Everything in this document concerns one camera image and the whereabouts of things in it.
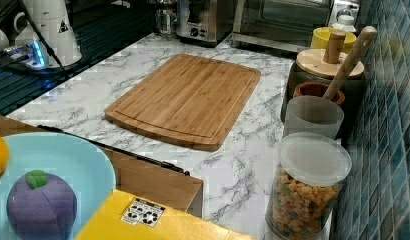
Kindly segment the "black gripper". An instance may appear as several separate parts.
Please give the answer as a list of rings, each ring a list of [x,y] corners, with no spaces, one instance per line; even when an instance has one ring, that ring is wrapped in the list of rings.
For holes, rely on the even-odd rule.
[[[204,10],[204,0],[189,0],[189,17],[188,22],[199,24],[201,22],[201,13]]]

